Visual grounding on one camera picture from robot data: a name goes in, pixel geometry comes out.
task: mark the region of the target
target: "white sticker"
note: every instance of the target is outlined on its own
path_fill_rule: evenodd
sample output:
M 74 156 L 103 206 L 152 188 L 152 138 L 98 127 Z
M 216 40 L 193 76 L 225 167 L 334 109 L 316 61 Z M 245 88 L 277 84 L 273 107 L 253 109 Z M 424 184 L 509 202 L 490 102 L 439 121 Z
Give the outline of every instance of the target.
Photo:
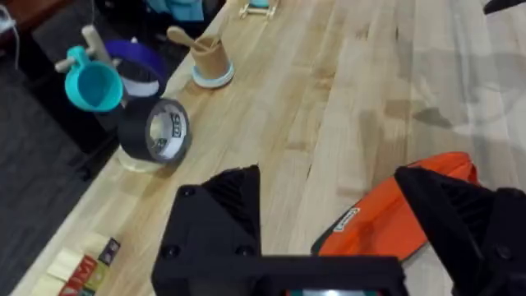
M 343 232 L 345 225 L 360 211 L 360 208 L 351 208 L 347 214 L 338 222 L 333 232 Z

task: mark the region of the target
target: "brown paper cup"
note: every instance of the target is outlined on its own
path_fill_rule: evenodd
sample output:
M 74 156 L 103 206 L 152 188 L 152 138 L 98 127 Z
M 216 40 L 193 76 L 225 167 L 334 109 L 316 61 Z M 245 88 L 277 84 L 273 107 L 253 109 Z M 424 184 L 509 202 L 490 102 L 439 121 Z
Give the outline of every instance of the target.
M 214 42 L 213 36 L 202 36 L 196 42 L 210 47 Z M 222 41 L 220 40 L 212 49 L 206 51 L 190 49 L 190 54 L 196 61 L 196 67 L 205 79 L 217 79 L 228 72 L 230 62 Z

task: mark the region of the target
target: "orange object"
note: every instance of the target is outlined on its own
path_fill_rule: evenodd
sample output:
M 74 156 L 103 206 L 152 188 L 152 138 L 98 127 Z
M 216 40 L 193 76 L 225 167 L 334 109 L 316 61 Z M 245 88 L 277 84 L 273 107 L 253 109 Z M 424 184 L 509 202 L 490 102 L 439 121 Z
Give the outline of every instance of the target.
M 478 185 L 469 155 L 450 152 L 410 164 Z M 427 238 L 394 177 L 369 192 L 312 246 L 321 256 L 380 255 L 405 260 Z

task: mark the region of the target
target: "wooden table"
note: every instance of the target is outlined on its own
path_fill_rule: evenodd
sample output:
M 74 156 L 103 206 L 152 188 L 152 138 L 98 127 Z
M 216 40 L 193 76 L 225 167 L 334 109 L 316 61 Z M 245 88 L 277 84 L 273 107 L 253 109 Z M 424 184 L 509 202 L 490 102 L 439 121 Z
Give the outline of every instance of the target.
M 523 8 L 478 0 L 283 0 L 274 20 L 234 17 L 233 82 L 202 90 L 187 58 L 166 92 L 191 117 L 177 169 L 125 171 L 113 157 L 18 285 L 28 295 L 62 247 L 88 231 L 122 242 L 97 295 L 153 295 L 150 272 L 173 196 L 224 169 L 259 163 L 265 254 L 312 242 L 396 167 L 471 153 L 489 187 L 526 177 Z M 240 3 L 232 0 L 209 31 Z M 412 295 L 450 295 L 431 248 L 409 262 Z

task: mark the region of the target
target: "wooden block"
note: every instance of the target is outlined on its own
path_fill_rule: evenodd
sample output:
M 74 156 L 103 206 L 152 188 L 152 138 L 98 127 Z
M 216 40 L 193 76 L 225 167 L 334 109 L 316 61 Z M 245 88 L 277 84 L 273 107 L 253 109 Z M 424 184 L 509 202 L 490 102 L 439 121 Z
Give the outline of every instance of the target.
M 59 295 L 77 296 L 82 291 L 84 285 L 87 283 L 96 268 L 97 261 L 89 256 L 84 256 L 73 272 L 72 277 L 66 282 L 60 291 Z
M 96 258 L 108 245 L 110 237 L 97 233 L 88 233 L 81 239 L 79 251 L 83 254 Z
M 85 288 L 92 291 L 99 289 L 100 284 L 102 284 L 106 273 L 108 272 L 109 267 L 105 263 L 98 261 L 97 268 L 93 271 L 87 283 L 85 283 Z
M 113 238 L 109 239 L 109 242 L 108 244 L 106 244 L 104 251 L 99 256 L 99 260 L 107 266 L 110 266 L 115 256 L 117 256 L 117 252 L 120 248 L 121 244 L 118 243 L 118 241 L 116 241 Z
M 81 253 L 63 249 L 48 267 L 46 273 L 67 282 L 72 277 L 79 263 L 81 263 L 83 256 Z
M 57 279 L 51 275 L 43 275 L 31 291 L 31 296 L 57 296 L 65 281 Z
M 58 296 L 77 296 L 82 291 L 82 285 L 77 282 L 67 282 Z

